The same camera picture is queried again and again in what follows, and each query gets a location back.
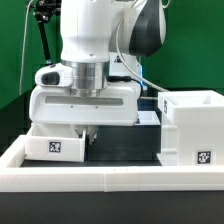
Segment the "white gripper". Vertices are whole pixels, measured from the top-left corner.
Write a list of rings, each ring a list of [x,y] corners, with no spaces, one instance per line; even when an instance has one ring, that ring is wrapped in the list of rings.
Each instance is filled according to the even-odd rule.
[[[115,82],[96,97],[78,97],[68,88],[37,86],[30,97],[29,117],[35,123],[72,124],[79,138],[93,142],[101,125],[133,126],[138,119],[140,87]]]

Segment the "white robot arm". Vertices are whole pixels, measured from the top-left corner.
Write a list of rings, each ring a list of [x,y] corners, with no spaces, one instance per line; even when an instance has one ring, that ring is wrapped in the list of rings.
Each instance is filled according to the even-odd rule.
[[[68,124],[89,136],[102,125],[134,125],[138,87],[113,81],[110,54],[148,57],[161,48],[162,0],[62,0],[60,33],[61,61],[35,75],[32,122]]]

